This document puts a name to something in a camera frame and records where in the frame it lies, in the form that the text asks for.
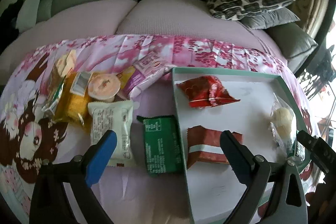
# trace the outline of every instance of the white tray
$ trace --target white tray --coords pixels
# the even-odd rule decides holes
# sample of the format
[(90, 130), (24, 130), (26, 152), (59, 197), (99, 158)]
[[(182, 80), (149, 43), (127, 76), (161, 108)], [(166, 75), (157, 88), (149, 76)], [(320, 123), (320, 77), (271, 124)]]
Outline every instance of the white tray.
[[(214, 108), (189, 107), (188, 99), (176, 84), (202, 75), (217, 76), (229, 94), (241, 101)], [(271, 162), (284, 162), (285, 157), (276, 148), (268, 129), (273, 93), (292, 107), (298, 130), (306, 130), (305, 122), (285, 82), (277, 75), (217, 68), (174, 68), (173, 85), (192, 219), (197, 224), (223, 223), (246, 186), (239, 183), (229, 165), (196, 162), (187, 170), (187, 129), (202, 125), (208, 129), (241, 133), (243, 144), (254, 155), (263, 155)], [(299, 172), (308, 163), (306, 159), (298, 167)], [(261, 204), (268, 200), (272, 186), (273, 183), (268, 183)]]

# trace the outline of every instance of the pink bedsheet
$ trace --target pink bedsheet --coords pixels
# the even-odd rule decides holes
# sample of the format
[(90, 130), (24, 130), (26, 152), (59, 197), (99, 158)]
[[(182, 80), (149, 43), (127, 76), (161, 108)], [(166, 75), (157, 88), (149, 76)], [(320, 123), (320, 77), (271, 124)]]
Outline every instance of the pink bedsheet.
[[(120, 72), (150, 51), (177, 66), (221, 67), (280, 75), (292, 92), (312, 135), (308, 100), (293, 73), (282, 61), (258, 50), (213, 39), (183, 36), (113, 35), (61, 41), (28, 54), (9, 79), (0, 98), (0, 192), (22, 223), (28, 223), (34, 182), (43, 159), (65, 162), (83, 154), (90, 136), (80, 127), (43, 118), (47, 80), (54, 61), (76, 49), (76, 71)], [(131, 143), (136, 168), (107, 167), (92, 187), (114, 223), (189, 223), (183, 175), (150, 177), (144, 165), (142, 125), (135, 116), (174, 114), (171, 82), (161, 80), (135, 100)], [(301, 174), (305, 192), (312, 186), (313, 164)], [(71, 189), (70, 203), (80, 223), (86, 223)]]

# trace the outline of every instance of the yellow snack package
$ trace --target yellow snack package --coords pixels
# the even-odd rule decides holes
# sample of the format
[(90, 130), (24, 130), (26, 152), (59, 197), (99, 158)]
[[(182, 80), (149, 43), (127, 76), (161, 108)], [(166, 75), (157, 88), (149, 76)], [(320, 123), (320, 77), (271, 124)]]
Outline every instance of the yellow snack package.
[(87, 105), (92, 100), (87, 88), (91, 76), (91, 72), (78, 72), (65, 79), (53, 118), (55, 122), (74, 122), (84, 126)]

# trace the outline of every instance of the red and white snack package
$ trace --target red and white snack package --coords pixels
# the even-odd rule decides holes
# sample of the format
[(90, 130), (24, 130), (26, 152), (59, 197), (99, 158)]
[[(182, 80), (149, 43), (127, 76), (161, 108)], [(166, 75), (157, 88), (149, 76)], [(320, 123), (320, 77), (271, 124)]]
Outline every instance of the red and white snack package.
[(163, 75), (169, 73), (173, 67), (174, 65), (159, 57), (155, 52), (150, 52), (117, 74), (121, 83), (118, 96), (123, 99), (134, 99)]
[(191, 107), (214, 107), (240, 101), (231, 97), (222, 82), (212, 75), (190, 79), (177, 86), (187, 95)]
[[(196, 161), (229, 164), (219, 144), (221, 131), (206, 129), (202, 126), (188, 128), (187, 169)], [(243, 135), (233, 132), (237, 141), (243, 143)]]

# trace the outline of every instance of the nutrition label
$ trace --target nutrition label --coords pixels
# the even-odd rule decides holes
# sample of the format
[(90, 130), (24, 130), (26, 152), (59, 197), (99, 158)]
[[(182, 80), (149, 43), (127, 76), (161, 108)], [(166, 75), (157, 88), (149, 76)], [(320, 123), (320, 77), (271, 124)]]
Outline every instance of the nutrition label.
[(112, 108), (97, 109), (93, 113), (91, 145), (97, 144), (106, 130), (112, 129), (113, 122)]
[(145, 120), (145, 130), (147, 132), (161, 131), (161, 119)]
[(159, 147), (159, 155), (153, 155), (151, 146), (146, 143), (147, 169), (150, 173), (165, 173), (166, 165), (163, 152), (163, 139), (157, 139), (157, 145)]

